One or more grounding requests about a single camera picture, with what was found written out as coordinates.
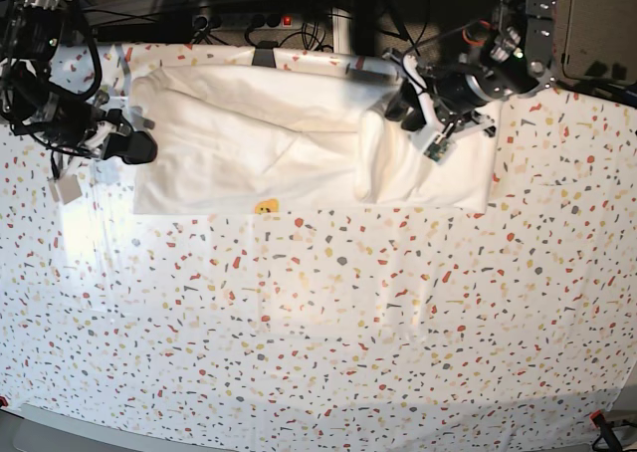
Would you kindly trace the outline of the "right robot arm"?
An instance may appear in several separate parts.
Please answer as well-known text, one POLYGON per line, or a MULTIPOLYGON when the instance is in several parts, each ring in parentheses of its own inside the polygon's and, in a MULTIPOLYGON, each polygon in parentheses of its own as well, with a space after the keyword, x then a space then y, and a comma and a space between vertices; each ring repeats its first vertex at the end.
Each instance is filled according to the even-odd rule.
POLYGON ((6 0, 1 16, 1 118, 16 136, 27 136, 50 154, 55 201, 82 194, 75 160, 119 158, 127 165, 152 162, 157 144, 118 109, 106 110, 97 42, 77 0, 6 0), (94 76, 74 93, 51 80, 51 61, 65 33, 88 47, 94 76))

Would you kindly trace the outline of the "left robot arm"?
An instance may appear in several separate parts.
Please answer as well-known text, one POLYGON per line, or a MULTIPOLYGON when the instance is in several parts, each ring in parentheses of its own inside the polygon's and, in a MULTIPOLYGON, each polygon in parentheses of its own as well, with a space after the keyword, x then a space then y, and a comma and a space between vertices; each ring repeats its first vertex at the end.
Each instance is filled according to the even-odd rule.
POLYGON ((437 43, 455 34, 470 45, 449 64, 424 59, 425 41, 384 59, 397 65, 403 79, 384 116, 411 134, 426 157, 440 163, 456 140, 481 132, 497 134, 488 113, 513 96, 532 97, 551 87, 556 0, 497 0, 490 19, 472 20, 432 37, 437 43))

